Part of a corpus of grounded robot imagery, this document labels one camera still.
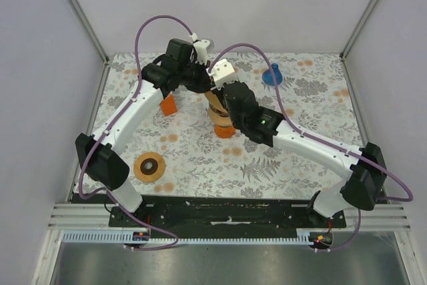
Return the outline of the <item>bamboo ring dripper stand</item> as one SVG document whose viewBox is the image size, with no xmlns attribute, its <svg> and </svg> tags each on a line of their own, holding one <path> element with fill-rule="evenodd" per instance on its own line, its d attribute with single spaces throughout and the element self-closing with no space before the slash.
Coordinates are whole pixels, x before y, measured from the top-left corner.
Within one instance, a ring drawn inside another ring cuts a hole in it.
<svg viewBox="0 0 427 285">
<path fill-rule="evenodd" d="M 209 118 L 220 127 L 230 127 L 232 126 L 232 121 L 228 114 L 222 115 L 213 112 L 212 110 L 208 110 Z"/>
</svg>

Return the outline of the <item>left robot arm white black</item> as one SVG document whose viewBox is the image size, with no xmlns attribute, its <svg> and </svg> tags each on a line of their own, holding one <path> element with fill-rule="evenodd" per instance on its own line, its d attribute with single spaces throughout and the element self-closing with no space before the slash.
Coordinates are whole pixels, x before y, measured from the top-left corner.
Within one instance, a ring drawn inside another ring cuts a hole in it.
<svg viewBox="0 0 427 285">
<path fill-rule="evenodd" d="M 114 202 L 125 208 L 123 217 L 138 227 L 147 219 L 140 206 L 142 196 L 130 182 L 129 166 L 120 157 L 128 140 L 143 119 L 171 92 L 183 85 L 196 93 L 211 89 L 209 39 L 172 39 L 166 52 L 139 69 L 139 79 L 114 114 L 91 135 L 81 133 L 75 140 L 81 175 L 89 176 L 108 191 Z"/>
</svg>

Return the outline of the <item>orange coffee filter box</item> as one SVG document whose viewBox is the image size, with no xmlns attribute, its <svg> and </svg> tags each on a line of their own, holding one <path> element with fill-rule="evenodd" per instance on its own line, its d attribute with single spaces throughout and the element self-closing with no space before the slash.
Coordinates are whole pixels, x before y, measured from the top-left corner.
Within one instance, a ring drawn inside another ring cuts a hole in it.
<svg viewBox="0 0 427 285">
<path fill-rule="evenodd" d="M 164 116 L 170 116 L 177 113 L 177 105 L 173 94 L 169 94 L 164 98 L 159 106 Z"/>
</svg>

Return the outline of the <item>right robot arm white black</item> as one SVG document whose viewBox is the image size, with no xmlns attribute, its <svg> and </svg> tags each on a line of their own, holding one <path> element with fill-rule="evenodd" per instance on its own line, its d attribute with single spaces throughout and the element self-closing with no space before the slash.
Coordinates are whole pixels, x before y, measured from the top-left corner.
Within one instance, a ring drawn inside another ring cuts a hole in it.
<svg viewBox="0 0 427 285">
<path fill-rule="evenodd" d="M 351 207 L 374 209 L 386 179 L 380 171 L 385 161 L 379 146 L 368 142 L 359 148 L 302 127 L 294 129 L 281 113 L 260 106 L 253 91 L 242 82 L 225 85 L 221 97 L 233 126 L 251 141 L 294 152 L 341 177 L 341 182 L 312 196 L 305 212 L 309 225 L 321 227 Z"/>
</svg>

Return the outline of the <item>ribbed glass coffee dripper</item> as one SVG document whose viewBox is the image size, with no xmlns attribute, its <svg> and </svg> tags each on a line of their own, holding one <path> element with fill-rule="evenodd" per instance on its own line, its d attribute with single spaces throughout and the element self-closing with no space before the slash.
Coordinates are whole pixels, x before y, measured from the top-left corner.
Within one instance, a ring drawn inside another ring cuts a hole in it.
<svg viewBox="0 0 427 285">
<path fill-rule="evenodd" d="M 227 117 L 228 116 L 228 112 L 227 111 L 223 111 L 223 110 L 217 109 L 212 104 L 209 104 L 209 110 L 212 113 L 214 113 L 214 114 L 216 114 L 216 115 L 218 115 L 220 117 Z"/>
</svg>

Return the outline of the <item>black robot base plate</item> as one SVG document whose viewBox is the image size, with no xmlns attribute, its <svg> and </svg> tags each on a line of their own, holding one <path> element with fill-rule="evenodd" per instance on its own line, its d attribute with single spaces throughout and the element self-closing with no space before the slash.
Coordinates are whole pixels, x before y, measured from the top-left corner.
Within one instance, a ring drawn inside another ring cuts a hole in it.
<svg viewBox="0 0 427 285">
<path fill-rule="evenodd" d="M 144 196 L 135 217 L 179 239 L 294 238 L 296 230 L 345 228 L 343 212 L 321 218 L 307 200 Z"/>
</svg>

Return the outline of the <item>brown paper coffee filter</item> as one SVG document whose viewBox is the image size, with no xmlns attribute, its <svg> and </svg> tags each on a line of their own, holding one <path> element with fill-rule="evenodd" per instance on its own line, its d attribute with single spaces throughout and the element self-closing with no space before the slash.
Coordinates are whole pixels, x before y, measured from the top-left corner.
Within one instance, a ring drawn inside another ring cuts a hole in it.
<svg viewBox="0 0 427 285">
<path fill-rule="evenodd" d="M 226 112 L 226 109 L 223 107 L 220 99 L 218 98 L 215 92 L 207 91 L 206 93 L 204 93 L 204 95 L 212 108 L 221 112 Z"/>
</svg>

